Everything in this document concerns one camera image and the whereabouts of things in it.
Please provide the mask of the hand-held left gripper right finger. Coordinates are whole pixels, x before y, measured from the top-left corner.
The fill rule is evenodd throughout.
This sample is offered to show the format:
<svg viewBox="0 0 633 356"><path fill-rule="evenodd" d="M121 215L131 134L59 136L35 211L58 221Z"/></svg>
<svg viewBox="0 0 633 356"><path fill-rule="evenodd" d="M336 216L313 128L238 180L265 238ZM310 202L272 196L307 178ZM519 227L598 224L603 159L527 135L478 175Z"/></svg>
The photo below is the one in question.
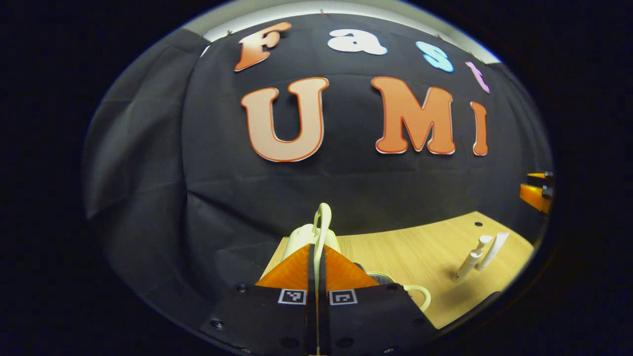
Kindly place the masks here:
<svg viewBox="0 0 633 356"><path fill-rule="evenodd" d="M438 336L410 297L411 286L378 284L325 246L319 262L319 353L328 356L411 356Z"/></svg>

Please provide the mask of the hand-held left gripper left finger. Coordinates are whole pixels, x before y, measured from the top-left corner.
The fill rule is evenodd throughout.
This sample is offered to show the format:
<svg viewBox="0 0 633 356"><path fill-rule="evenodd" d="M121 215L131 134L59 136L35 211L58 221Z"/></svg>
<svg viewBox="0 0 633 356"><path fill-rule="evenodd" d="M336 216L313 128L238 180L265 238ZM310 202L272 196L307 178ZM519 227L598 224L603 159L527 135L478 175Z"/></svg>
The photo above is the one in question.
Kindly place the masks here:
<svg viewBox="0 0 633 356"><path fill-rule="evenodd" d="M306 356L317 351L317 293L308 244L286 260L299 258L306 286L273 288L238 284L200 326L213 342L240 356Z"/></svg>

